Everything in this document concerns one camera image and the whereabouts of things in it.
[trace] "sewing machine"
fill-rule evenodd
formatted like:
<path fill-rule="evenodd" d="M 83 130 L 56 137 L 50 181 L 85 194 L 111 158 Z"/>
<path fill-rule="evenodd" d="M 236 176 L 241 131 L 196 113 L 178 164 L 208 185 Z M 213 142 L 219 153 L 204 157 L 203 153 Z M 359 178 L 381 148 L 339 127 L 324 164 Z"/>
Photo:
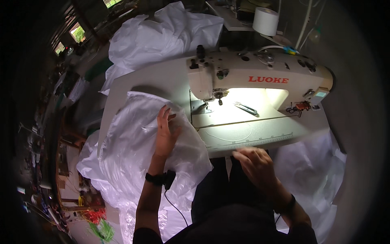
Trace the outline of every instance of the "sewing machine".
<path fill-rule="evenodd" d="M 99 150 L 130 90 L 183 107 L 212 158 L 231 155 L 241 146 L 279 147 L 327 133 L 320 102 L 332 85 L 331 72 L 303 56 L 208 53 L 199 48 L 196 57 L 161 62 L 115 79 L 103 113 Z"/>

